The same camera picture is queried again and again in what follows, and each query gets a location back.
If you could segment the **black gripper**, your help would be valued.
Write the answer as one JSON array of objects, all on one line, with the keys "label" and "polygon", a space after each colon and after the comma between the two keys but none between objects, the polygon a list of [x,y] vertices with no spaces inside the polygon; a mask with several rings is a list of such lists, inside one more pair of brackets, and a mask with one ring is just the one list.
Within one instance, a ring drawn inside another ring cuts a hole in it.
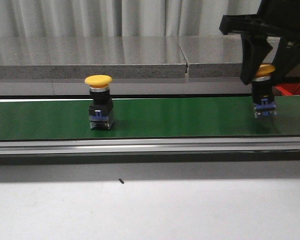
[{"label": "black gripper", "polygon": [[268,36],[281,37],[272,65],[273,85],[278,84],[293,68],[300,64],[300,31],[287,30],[266,23],[257,14],[223,15],[219,30],[223,35],[241,34],[242,66],[240,79],[248,85],[256,76],[263,60],[273,47]]}]

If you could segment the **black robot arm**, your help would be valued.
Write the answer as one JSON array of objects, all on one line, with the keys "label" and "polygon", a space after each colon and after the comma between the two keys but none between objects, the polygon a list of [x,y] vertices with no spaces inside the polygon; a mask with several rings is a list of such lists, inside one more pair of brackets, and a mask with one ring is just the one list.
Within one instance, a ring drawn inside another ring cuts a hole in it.
[{"label": "black robot arm", "polygon": [[247,85],[272,50],[268,37],[279,37],[271,82],[277,83],[300,64],[300,0],[263,0],[256,14],[224,15],[220,31],[241,35],[240,79]]}]

